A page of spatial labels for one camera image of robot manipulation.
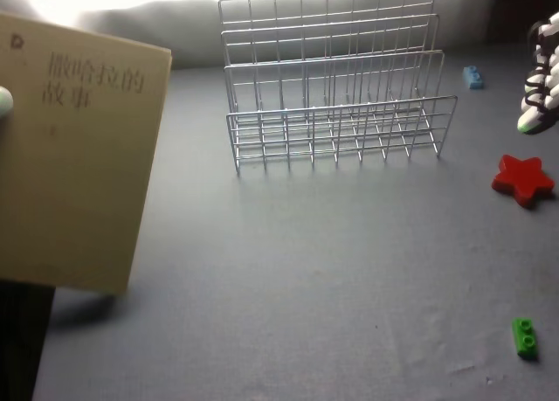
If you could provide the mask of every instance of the gray table surface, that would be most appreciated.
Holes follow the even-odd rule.
[[[526,211],[490,186],[505,153],[559,179],[559,128],[516,131],[526,54],[447,53],[440,160],[240,178],[223,70],[174,72],[129,291],[57,291],[35,399],[556,400],[559,202]],[[514,352],[521,315],[539,363]]]

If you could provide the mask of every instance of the beige book cover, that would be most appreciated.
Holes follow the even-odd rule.
[[[124,292],[169,50],[0,14],[0,278]]]

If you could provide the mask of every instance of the wire rack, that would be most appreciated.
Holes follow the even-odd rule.
[[[425,145],[440,155],[457,99],[438,94],[433,2],[220,1],[236,170]]]

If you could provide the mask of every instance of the green lego brick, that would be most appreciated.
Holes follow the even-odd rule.
[[[532,321],[528,318],[513,319],[513,336],[516,353],[524,359],[535,359],[538,356],[538,346]]]

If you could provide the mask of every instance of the red star-shaped toy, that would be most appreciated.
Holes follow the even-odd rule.
[[[530,158],[525,161],[504,155],[499,171],[491,186],[506,194],[512,194],[520,206],[530,207],[537,197],[551,194],[555,183],[542,171],[542,160]]]

